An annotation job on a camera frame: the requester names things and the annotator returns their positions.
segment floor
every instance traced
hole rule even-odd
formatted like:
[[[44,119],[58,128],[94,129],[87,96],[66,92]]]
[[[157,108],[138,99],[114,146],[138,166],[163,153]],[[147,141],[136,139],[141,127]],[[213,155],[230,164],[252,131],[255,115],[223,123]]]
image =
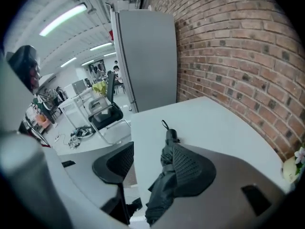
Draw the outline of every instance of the floor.
[[[132,112],[129,111],[129,100],[127,94],[124,94],[120,89],[118,94],[114,96],[114,102],[121,108],[124,119],[131,125],[131,115]],[[77,115],[73,114],[70,116],[73,122],[78,123],[78,126],[85,125],[83,120]],[[52,126],[47,133],[43,136],[49,142],[49,144],[56,150],[58,155],[66,155],[66,154],[73,154],[73,153],[81,153],[86,152],[98,148],[104,148],[109,146],[105,141],[103,141],[97,134],[94,134],[92,137],[88,139],[83,139],[81,141],[80,146],[77,149],[71,149],[68,145],[70,140],[70,134],[73,131],[73,127],[69,123],[69,121],[65,118],[63,114],[59,115],[56,119],[56,123],[58,124],[55,128]],[[122,136],[128,135],[131,133],[130,128],[126,123],[122,123],[120,125],[116,125],[113,128],[107,130],[107,134],[105,138],[109,141],[118,140]],[[129,142],[131,141],[131,136],[124,139],[122,142]],[[132,203],[135,199],[140,197],[139,190],[137,188],[137,181],[135,176],[134,165],[132,165],[130,171],[128,172],[124,183],[124,195],[125,201],[127,204]],[[134,215],[131,217],[130,220],[130,227],[134,229],[145,229],[149,228],[145,220],[145,210],[144,208],[136,211]]]

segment ceiling beam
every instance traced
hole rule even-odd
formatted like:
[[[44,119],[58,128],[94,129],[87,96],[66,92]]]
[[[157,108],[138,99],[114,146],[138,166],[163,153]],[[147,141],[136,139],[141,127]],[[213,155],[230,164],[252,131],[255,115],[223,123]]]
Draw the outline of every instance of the ceiling beam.
[[[70,40],[68,40],[66,43],[64,43],[63,45],[59,46],[55,51],[53,51],[51,54],[49,54],[45,60],[43,62],[41,62],[41,68],[43,68],[49,61],[51,61],[52,59],[54,59],[56,56],[58,56],[61,53],[66,52],[66,49],[72,47],[73,45],[75,45],[79,40],[83,39],[83,38],[87,38],[91,35],[94,35],[96,33],[99,33],[100,31],[105,30],[105,27],[111,26],[111,23],[105,24],[105,25],[100,25],[97,27],[94,27],[90,30],[87,30],[75,37],[72,37]]]
[[[28,37],[32,32],[37,28],[37,25],[40,25],[41,22],[48,16],[50,13],[59,8],[62,4],[66,3],[69,0],[53,0],[50,2],[44,9],[42,9],[28,24],[22,35],[19,37],[18,41],[15,44],[14,52],[17,51],[23,44],[26,43]]]

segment chair armrest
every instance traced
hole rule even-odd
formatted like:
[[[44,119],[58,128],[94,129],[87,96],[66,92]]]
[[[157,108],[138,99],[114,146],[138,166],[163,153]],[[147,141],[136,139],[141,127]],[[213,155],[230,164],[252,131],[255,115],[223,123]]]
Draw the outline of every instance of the chair armrest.
[[[100,112],[103,112],[104,110],[107,110],[107,109],[109,109],[109,108],[111,108],[113,106],[115,106],[115,103],[112,103],[112,104],[108,105],[107,107],[105,107],[103,109],[99,109],[99,110],[93,112],[91,115],[88,116],[88,119],[90,119],[92,116],[94,116],[94,115],[96,115],[96,114],[98,114]]]

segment gray refrigerator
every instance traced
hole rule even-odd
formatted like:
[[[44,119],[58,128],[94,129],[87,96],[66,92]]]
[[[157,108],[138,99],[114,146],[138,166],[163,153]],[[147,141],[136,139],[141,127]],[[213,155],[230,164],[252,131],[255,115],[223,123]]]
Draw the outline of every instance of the gray refrigerator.
[[[149,10],[111,12],[114,46],[134,113],[176,102],[174,18]]]

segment chair backrest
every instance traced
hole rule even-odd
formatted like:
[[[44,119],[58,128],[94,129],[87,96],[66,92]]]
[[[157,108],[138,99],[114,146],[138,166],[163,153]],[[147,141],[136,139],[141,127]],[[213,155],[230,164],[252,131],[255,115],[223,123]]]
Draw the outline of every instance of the chair backrest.
[[[114,93],[114,73],[108,74],[108,88],[107,88],[107,98],[110,103],[113,103],[113,93]]]

